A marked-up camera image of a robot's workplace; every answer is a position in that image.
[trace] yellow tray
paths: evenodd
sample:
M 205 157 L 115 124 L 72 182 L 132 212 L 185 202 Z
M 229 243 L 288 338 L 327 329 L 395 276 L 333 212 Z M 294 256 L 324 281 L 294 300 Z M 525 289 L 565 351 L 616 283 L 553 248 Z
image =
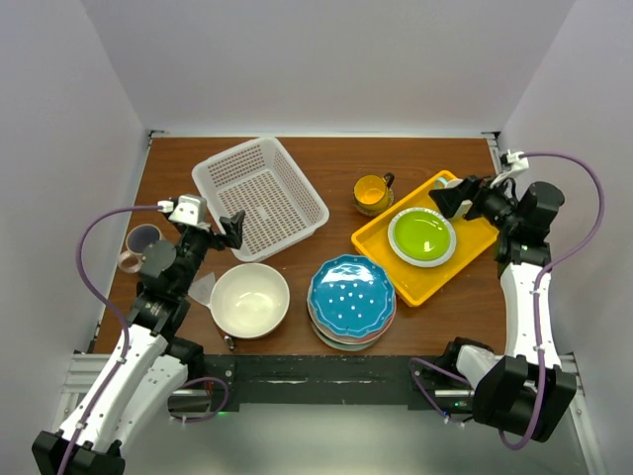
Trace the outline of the yellow tray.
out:
M 457 178 L 450 171 L 440 171 L 352 235 L 356 250 L 385 268 L 396 292 L 410 307 L 421 305 L 497 239 L 497 230 L 485 219 L 466 221 L 457 218 L 451 220 L 457 236 L 457 247 L 446 263 L 430 268 L 415 267 L 392 251 L 387 238 L 387 228 L 392 218 L 402 210 L 417 206 L 437 211 L 428 192 L 440 177 L 446 180 Z

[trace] cup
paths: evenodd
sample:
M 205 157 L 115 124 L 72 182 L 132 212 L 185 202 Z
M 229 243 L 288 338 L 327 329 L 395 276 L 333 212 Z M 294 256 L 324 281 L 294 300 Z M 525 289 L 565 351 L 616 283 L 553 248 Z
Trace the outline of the cup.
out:
M 363 176 L 354 185 L 356 205 L 367 213 L 382 213 L 387 210 L 394 178 L 393 173 L 387 173 L 385 176 Z
M 142 266 L 142 252 L 150 244 L 163 239 L 162 232 L 155 225 L 139 225 L 131 230 L 126 236 L 126 250 L 117 259 L 117 266 L 127 272 L 134 274 L 140 271 Z

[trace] pink mug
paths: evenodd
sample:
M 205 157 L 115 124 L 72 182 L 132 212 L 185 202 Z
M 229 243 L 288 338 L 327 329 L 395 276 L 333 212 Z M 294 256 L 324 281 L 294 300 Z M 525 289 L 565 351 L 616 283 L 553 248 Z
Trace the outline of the pink mug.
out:
M 162 232 L 155 225 L 139 225 L 131 230 L 126 236 L 126 250 L 117 259 L 117 266 L 127 272 L 134 274 L 140 271 L 142 266 L 142 252 L 150 244 L 163 239 Z

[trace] cable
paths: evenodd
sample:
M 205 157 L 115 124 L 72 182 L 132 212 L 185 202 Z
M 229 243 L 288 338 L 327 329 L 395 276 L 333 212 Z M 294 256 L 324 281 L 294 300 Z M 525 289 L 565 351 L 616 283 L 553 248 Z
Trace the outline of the cable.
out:
M 464 383 L 464 384 L 466 384 L 467 386 L 470 387 L 470 383 L 468 382 L 468 380 L 466 378 L 462 377 L 462 376 L 458 376 L 456 374 L 453 374 L 450 371 L 446 371 L 445 369 L 440 368 L 439 366 L 436 366 L 433 363 L 429 363 L 428 361 L 426 361 L 425 359 L 422 359 L 422 358 L 413 357 L 412 359 L 410 359 L 408 361 L 408 369 L 411 372 L 411 376 L 413 377 L 413 381 L 415 382 L 415 385 L 417 386 L 417 389 L 419 389 L 419 391 L 426 398 L 426 401 L 428 401 L 428 404 L 430 404 L 433 407 L 433 409 L 435 411 L 437 411 L 439 413 L 439 415 L 442 416 L 442 418 L 444 418 L 445 421 L 447 421 L 449 423 L 453 423 L 453 424 L 463 423 L 464 421 L 459 421 L 457 419 L 452 418 L 449 414 L 444 413 L 444 411 L 442 411 L 440 409 L 440 407 L 433 400 L 433 398 L 431 398 L 431 396 L 424 389 L 424 387 L 422 386 L 422 383 L 420 383 L 419 378 L 415 374 L 415 370 L 413 368 L 413 364 L 414 363 L 423 364 L 424 366 L 427 366 L 430 369 L 432 369 L 434 371 L 437 371 L 438 373 L 443 374 L 444 376 L 448 376 L 449 378 L 453 378 L 455 381 L 459 381 L 460 383 Z
M 92 281 L 88 277 L 88 274 L 86 274 L 86 269 L 84 268 L 84 265 L 83 265 L 83 244 L 86 241 L 86 238 L 88 238 L 88 234 L 90 234 L 90 231 L 92 231 L 92 229 L 95 226 L 97 226 L 97 224 L 99 224 L 101 221 L 105 220 L 106 218 L 109 218 L 113 215 L 117 215 L 119 213 L 126 213 L 129 211 L 157 211 L 160 209 L 162 209 L 162 207 L 160 206 L 130 206 L 127 208 L 118 208 L 116 210 L 109 211 L 108 213 L 101 215 L 99 218 L 93 221 L 90 224 L 90 226 L 88 226 L 86 231 L 84 231 L 83 235 L 81 236 L 79 243 L 77 244 L 77 248 L 75 250 L 75 263 L 77 265 L 77 271 L 79 272 L 79 277 L 81 277 L 81 280 L 83 281 L 83 283 L 86 285 L 86 287 L 88 287 L 88 290 L 90 290 L 90 292 L 92 292 L 92 294 L 95 297 L 97 297 L 97 299 L 99 299 L 103 304 L 105 304 L 105 306 L 108 309 L 110 309 L 115 314 L 115 317 L 117 317 L 119 324 L 121 324 L 121 328 L 124 335 L 124 345 L 123 345 L 123 349 L 121 350 L 122 359 L 125 359 L 126 355 L 128 354 L 128 350 L 130 346 L 130 331 L 128 330 L 128 322 L 126 321 L 126 318 L 121 313 L 121 311 L 117 308 L 117 306 L 113 304 L 110 300 L 108 300 L 108 298 L 106 298 L 105 295 L 99 292 L 99 290 L 93 285 Z M 115 374 L 117 374 L 117 371 L 119 370 L 119 367 L 121 366 L 121 364 L 122 363 L 120 361 L 117 361 L 115 365 L 112 367 L 112 369 L 110 370 L 110 372 L 106 375 L 106 377 L 104 378 L 99 388 L 97 388 L 94 396 L 86 405 L 86 409 L 83 412 L 83 415 L 79 419 L 80 425 L 85 426 L 86 421 L 90 417 L 90 413 L 96 406 L 103 392 L 108 387 L 108 384 L 110 384 L 110 381 L 112 381 L 112 378 L 114 378 Z M 77 443 L 77 439 L 79 438 L 79 434 L 81 434 L 81 431 L 82 429 L 79 427 L 72 434 L 72 437 L 70 438 L 70 441 L 68 442 L 68 446 L 66 447 L 66 450 L 63 452 L 61 463 L 59 464 L 59 468 L 57 469 L 57 475 L 63 475 L 63 473 L 65 472 L 66 466 L 68 465 L 68 461 L 70 459 L 70 454 L 72 453 L 73 447 Z
M 209 419 L 213 418 L 218 412 L 220 412 L 222 409 L 225 408 L 226 403 L 228 402 L 228 384 L 225 381 L 223 381 L 222 379 L 214 378 L 212 376 L 205 376 L 203 378 L 192 379 L 191 381 L 188 381 L 186 384 L 181 386 L 180 389 L 189 388 L 190 386 L 194 386 L 194 385 L 196 385 L 198 383 L 206 383 L 208 381 L 211 381 L 212 383 L 220 384 L 223 387 L 223 389 L 225 390 L 225 396 L 223 397 L 222 402 L 220 403 L 218 408 L 215 411 L 213 411 L 212 413 L 205 414 L 203 416 L 200 416 L 199 418 L 189 419 L 189 418 L 184 418 L 184 417 L 180 417 L 180 416 L 172 416 L 174 419 L 177 419 L 178 421 L 184 421 L 185 424 L 201 423 L 202 421 L 208 421 Z
M 536 279 L 534 280 L 534 292 L 532 294 L 533 305 L 534 305 L 534 333 L 536 336 L 536 346 L 539 347 L 537 350 L 538 382 L 537 382 L 537 390 L 536 390 L 536 400 L 534 401 L 532 416 L 530 417 L 530 421 L 527 425 L 525 434 L 523 435 L 523 437 L 520 439 L 519 442 L 517 443 L 510 442 L 505 436 L 505 432 L 503 432 L 502 430 L 499 430 L 499 436 L 501 438 L 501 441 L 507 448 L 511 450 L 520 450 L 521 448 L 525 447 L 525 445 L 527 445 L 527 443 L 531 440 L 532 435 L 534 435 L 534 431 L 536 430 L 538 418 L 543 406 L 543 397 L 544 397 L 544 392 L 545 392 L 545 351 L 543 350 L 543 348 L 540 347 L 543 344 L 543 334 L 541 332 L 541 311 L 540 311 L 540 305 L 539 305 L 540 301 L 539 301 L 539 293 L 538 293 L 538 288 L 541 285 L 541 280 L 543 280 L 543 277 L 548 272 L 550 272 L 556 265 L 570 258 L 572 255 L 576 254 L 583 247 L 585 247 L 597 233 L 597 230 L 600 228 L 600 225 L 602 224 L 602 219 L 604 217 L 604 190 L 602 188 L 602 184 L 600 183 L 599 178 L 595 174 L 595 171 L 593 171 L 593 169 L 588 164 L 586 164 L 584 161 L 580 160 L 579 158 L 576 158 L 574 156 L 567 155 L 564 153 L 558 153 L 558 152 L 531 151 L 531 152 L 523 153 L 521 155 L 521 157 L 523 158 L 530 158 L 530 157 L 536 157 L 536 156 L 551 156 L 551 157 L 556 157 L 556 158 L 563 158 L 565 160 L 571 161 L 579 165 L 582 169 L 584 169 L 589 175 L 589 177 L 591 178 L 591 180 L 593 181 L 593 184 L 595 185 L 595 190 L 597 192 L 597 199 L 598 199 L 598 209 L 597 209 L 597 215 L 595 217 L 595 222 L 593 223 L 593 226 L 591 227 L 591 229 L 589 230 L 585 238 L 581 240 L 575 247 L 568 250 L 560 257 L 552 260 L 552 262 L 550 262 L 549 264 L 545 265 L 543 269 L 541 269 L 541 271 L 536 275 Z M 462 378 L 461 376 L 457 376 L 453 373 L 450 373 L 449 371 L 446 371 L 438 366 L 435 366 L 434 364 L 431 364 L 428 361 L 425 361 L 421 358 L 412 358 L 409 361 L 409 369 L 411 369 L 410 365 L 413 362 L 424 364 L 428 366 L 429 368 L 444 374 L 445 376 L 448 376 L 457 381 L 466 382 L 466 384 L 469 384 L 468 381 Z M 413 372 L 412 369 L 411 369 L 411 375 L 413 377 L 413 381 L 415 382 L 419 390 L 422 392 L 426 400 L 429 402 L 429 404 L 444 417 L 445 416 L 444 413 L 439 408 L 439 406 L 435 404 L 435 401 L 432 400 L 429 394 L 424 390 L 424 388 L 422 387 L 421 383 L 417 379 L 417 376 L 415 376 L 415 373 Z M 452 423 L 461 422 L 461 421 L 452 419 L 450 416 L 446 416 L 446 418 L 449 422 L 452 422 Z

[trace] stack of plates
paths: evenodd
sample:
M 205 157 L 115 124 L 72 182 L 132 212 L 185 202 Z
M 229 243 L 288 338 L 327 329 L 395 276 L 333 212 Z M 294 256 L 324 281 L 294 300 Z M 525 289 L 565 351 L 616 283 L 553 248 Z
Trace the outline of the stack of plates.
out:
M 363 255 L 343 254 L 316 273 L 308 311 L 327 345 L 359 351 L 387 331 L 396 314 L 396 293 L 385 270 Z

